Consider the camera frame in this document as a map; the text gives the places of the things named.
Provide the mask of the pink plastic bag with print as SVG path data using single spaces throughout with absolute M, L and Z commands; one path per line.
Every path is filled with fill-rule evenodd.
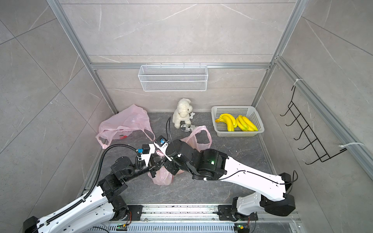
M 208 143 L 198 143 L 197 134 L 205 132 L 207 134 Z M 160 169 L 155 172 L 155 175 L 148 173 L 154 184 L 169 185 L 173 181 L 173 177 L 179 173 L 188 171 L 185 163 L 181 159 L 186 156 L 198 154 L 203 150 L 211 147 L 212 137 L 206 126 L 197 126 L 190 135 L 183 139 L 177 139 L 171 143 L 167 142 L 163 136 L 160 136 L 156 142 L 151 145 L 151 151 L 156 157 L 160 157 L 163 164 Z

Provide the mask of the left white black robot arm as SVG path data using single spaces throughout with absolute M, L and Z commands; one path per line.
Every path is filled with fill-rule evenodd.
M 24 233 L 80 233 L 95 224 L 109 220 L 122 220 L 130 211 L 121 193 L 126 182 L 146 173 L 156 174 L 164 164 L 164 158 L 152 154 L 148 160 L 140 160 L 140 166 L 128 157 L 120 157 L 111 166 L 111 172 L 97 181 L 83 196 L 61 209 L 37 218 L 32 216 L 23 223 Z

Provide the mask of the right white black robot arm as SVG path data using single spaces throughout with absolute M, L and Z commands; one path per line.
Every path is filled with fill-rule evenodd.
M 172 174 L 182 170 L 195 180 L 229 182 L 252 190 L 251 195 L 233 199 L 232 209 L 228 212 L 232 221 L 257 211 L 288 216 L 296 208 L 295 198 L 287 193 L 294 182 L 288 173 L 264 173 L 218 150 L 198 151 L 180 140 L 169 142 L 162 138 L 156 146 L 164 153 L 164 166 Z

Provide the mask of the plain pink plastic bag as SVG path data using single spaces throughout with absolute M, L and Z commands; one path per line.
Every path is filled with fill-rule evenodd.
M 151 141 L 155 141 L 147 111 L 133 104 L 103 121 L 96 139 L 106 149 L 113 140 L 127 138 L 134 131 L 142 131 Z

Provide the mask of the yellow-green banana bunch left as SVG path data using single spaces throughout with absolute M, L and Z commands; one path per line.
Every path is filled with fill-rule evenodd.
M 227 125 L 227 130 L 229 132 L 234 132 L 237 127 L 236 119 L 230 114 L 221 114 L 218 119 L 215 120 L 216 123 L 223 122 Z

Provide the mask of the yellow-green banana bunch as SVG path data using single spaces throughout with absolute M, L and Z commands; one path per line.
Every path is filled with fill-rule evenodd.
M 237 125 L 242 131 L 257 132 L 258 128 L 245 116 L 239 115 L 236 118 Z
M 221 114 L 218 119 L 215 120 L 216 123 L 223 122 L 227 125 L 227 130 L 229 132 L 234 132 L 237 127 L 236 119 L 230 114 Z

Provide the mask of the yellow-green banana bunch right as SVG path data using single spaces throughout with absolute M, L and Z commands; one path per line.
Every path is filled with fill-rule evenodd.
M 257 132 L 258 128 L 245 116 L 239 115 L 236 118 L 237 125 L 242 131 Z

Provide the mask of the white plush toy dog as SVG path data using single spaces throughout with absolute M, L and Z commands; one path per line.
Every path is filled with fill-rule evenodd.
M 190 114 L 193 111 L 193 107 L 191 106 L 191 100 L 182 98 L 178 104 L 177 109 L 173 114 L 173 124 L 176 129 L 180 129 L 181 122 L 183 121 L 185 124 L 191 124 Z

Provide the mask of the white plastic basket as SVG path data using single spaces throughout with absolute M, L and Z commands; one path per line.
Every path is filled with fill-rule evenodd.
M 264 132 L 259 113 L 252 106 L 214 106 L 211 113 L 217 136 L 249 137 Z

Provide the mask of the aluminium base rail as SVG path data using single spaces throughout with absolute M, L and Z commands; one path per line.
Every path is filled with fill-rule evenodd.
M 303 233 L 297 212 L 272 216 L 254 212 L 233 216 L 221 203 L 130 204 L 121 220 L 109 220 L 104 207 L 63 228 L 64 233 Z

